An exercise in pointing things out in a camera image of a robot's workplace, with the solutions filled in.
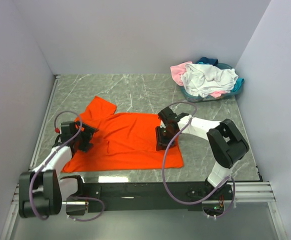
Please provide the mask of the orange t shirt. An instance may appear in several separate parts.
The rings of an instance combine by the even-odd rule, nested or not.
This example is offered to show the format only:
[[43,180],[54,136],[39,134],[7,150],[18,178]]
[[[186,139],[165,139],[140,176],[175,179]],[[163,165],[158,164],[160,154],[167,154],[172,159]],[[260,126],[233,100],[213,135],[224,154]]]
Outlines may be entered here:
[[164,151],[156,150],[156,127],[161,123],[152,113],[116,112],[116,105],[95,96],[82,121],[98,131],[88,152],[77,151],[62,172],[99,172],[161,169]]

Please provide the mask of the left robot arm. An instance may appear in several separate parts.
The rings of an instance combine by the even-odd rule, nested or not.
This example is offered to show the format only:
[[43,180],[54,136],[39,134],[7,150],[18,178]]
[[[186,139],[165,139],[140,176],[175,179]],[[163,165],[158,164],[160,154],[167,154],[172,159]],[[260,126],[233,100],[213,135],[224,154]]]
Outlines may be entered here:
[[54,144],[45,160],[19,176],[18,213],[21,218],[46,220],[61,211],[67,200],[80,201],[86,194],[79,175],[60,177],[64,166],[76,153],[87,153],[97,128],[80,121],[66,121],[59,128]]

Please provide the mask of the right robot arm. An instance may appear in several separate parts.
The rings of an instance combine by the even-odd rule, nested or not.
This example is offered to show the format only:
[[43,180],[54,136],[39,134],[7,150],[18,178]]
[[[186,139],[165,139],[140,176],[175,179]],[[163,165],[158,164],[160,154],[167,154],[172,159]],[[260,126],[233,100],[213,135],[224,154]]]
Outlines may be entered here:
[[205,195],[209,199],[217,199],[223,193],[222,185],[230,178],[234,166],[250,149],[235,123],[230,119],[206,120],[184,112],[177,115],[170,107],[161,110],[158,118],[161,124],[155,128],[156,150],[164,150],[161,167],[163,184],[167,186],[165,165],[170,147],[180,134],[192,135],[210,144],[215,164],[206,179]]

